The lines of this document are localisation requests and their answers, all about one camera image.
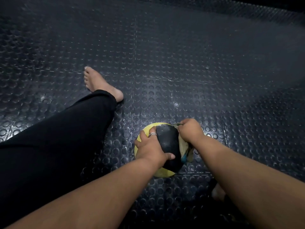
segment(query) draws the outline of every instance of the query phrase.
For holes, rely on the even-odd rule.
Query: hand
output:
[[[156,132],[156,127],[152,127],[149,133]],[[172,153],[164,153],[156,135],[151,135],[149,138],[145,132],[140,132],[141,142],[135,140],[135,146],[138,147],[136,159],[144,158],[155,165],[158,169],[161,168],[167,160],[173,160],[175,155]]]
[[[180,123],[182,125],[178,126],[178,131],[182,139],[195,146],[196,142],[204,136],[200,124],[193,118],[184,119]]]

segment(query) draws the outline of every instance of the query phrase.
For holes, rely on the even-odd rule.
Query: bare foot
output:
[[[115,97],[116,102],[120,102],[124,98],[124,95],[120,90],[107,83],[100,73],[89,66],[85,67],[84,80],[86,88],[88,88],[91,92],[98,89],[107,91]]]
[[[214,189],[212,190],[212,198],[216,201],[223,202],[225,196],[226,196],[225,191],[222,189],[219,183],[217,183]]]

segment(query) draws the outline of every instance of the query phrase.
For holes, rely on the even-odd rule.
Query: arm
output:
[[[194,119],[179,127],[215,179],[257,228],[305,228],[305,184],[203,134]]]
[[[117,228],[157,169],[174,158],[163,153],[157,136],[147,138],[141,131],[140,137],[142,142],[135,142],[139,148],[135,161],[50,202],[8,228]]]

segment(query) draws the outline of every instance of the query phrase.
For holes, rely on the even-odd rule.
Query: toe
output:
[[[88,72],[88,73],[91,73],[91,72],[94,72],[95,70],[92,69],[92,68],[89,67],[89,66],[86,66],[86,67],[85,67],[85,71]]]

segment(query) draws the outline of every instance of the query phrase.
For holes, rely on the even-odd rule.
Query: rubber floor mat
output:
[[[302,13],[230,0],[1,0],[0,13],[0,142],[87,95],[91,66],[125,100],[83,184],[133,160],[146,125],[187,117],[305,181]],[[215,207],[212,180],[195,153],[175,176],[151,179],[122,225],[248,227]]]

